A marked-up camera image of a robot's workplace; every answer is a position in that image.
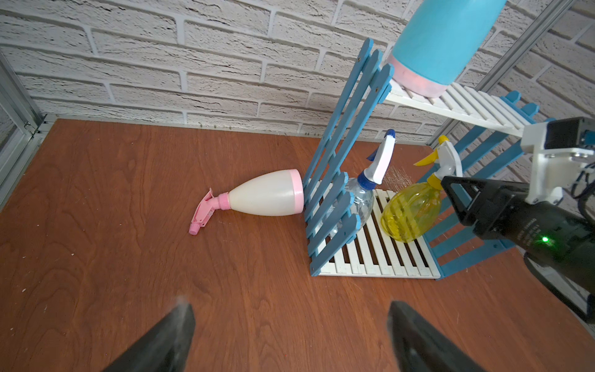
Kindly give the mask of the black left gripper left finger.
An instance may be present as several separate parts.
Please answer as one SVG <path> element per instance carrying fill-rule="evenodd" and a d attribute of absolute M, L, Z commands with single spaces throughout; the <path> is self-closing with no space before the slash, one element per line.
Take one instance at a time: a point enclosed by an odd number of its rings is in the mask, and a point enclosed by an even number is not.
<path fill-rule="evenodd" d="M 194 333 L 192 305 L 181 302 L 105 370 L 183 372 Z"/>

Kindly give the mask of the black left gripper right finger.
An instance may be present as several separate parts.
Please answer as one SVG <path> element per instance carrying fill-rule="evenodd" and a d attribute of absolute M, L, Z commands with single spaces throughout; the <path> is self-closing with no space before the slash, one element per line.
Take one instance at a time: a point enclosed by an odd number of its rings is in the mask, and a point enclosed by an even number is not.
<path fill-rule="evenodd" d="M 387 331 L 401 371 L 482 371 L 409 304 L 390 304 Z"/>

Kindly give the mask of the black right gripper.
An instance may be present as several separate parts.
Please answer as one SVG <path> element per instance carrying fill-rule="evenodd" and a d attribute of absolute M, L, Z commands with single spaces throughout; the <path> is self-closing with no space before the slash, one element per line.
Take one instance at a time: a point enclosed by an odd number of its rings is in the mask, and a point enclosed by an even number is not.
<path fill-rule="evenodd" d="M 510 240 L 538 262 L 594 292 L 594 224 L 547 201 L 525 201 L 528 185 L 445 176 L 456 216 L 482 240 Z"/>

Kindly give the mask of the yellow spray bottle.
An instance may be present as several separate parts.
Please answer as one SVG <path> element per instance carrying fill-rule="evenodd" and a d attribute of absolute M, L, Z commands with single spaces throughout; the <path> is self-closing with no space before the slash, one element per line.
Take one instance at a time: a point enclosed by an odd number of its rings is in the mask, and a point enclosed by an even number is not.
<path fill-rule="evenodd" d="M 428 232 L 442 207 L 443 178 L 463 175 L 460 155 L 447 136 L 440 136 L 438 147 L 415 166 L 430 164 L 437 164 L 438 169 L 426 181 L 400 190 L 384 207 L 381 228 L 396 241 L 410 243 Z"/>

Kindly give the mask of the clear spray bottle blue nozzle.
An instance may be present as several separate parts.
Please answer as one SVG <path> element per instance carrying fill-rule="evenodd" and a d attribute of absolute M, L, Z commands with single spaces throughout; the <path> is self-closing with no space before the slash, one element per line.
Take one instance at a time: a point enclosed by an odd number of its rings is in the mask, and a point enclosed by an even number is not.
<path fill-rule="evenodd" d="M 370 166 L 362 170 L 355 178 L 350 178 L 346 191 L 354 195 L 351 207 L 353 215 L 358 215 L 361 226 L 364 227 L 373 211 L 375 188 L 382 184 L 390 165 L 396 142 L 396 132 L 387 130 L 379 147 L 367 158 Z"/>

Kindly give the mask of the teal spray bottle pink trim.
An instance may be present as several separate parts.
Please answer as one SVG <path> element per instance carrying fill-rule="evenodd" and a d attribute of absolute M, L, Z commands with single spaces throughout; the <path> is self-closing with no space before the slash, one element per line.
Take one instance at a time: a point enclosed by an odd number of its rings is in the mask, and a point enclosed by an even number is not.
<path fill-rule="evenodd" d="M 463 72 L 505 7 L 497 0 L 426 0 L 399 35 L 387 63 L 392 80 L 438 98 Z"/>

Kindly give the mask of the white spray bottle pink nozzle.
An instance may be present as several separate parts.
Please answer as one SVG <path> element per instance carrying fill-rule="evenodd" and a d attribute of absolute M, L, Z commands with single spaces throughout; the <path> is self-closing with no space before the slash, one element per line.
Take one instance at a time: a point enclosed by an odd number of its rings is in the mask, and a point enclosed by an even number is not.
<path fill-rule="evenodd" d="M 195 210 L 189 233 L 192 236 L 197 235 L 217 210 L 233 210 L 261 216 L 286 216 L 301 213 L 304 204 L 304 189 L 299 171 L 277 170 L 246 181 L 217 196 L 209 191 Z"/>

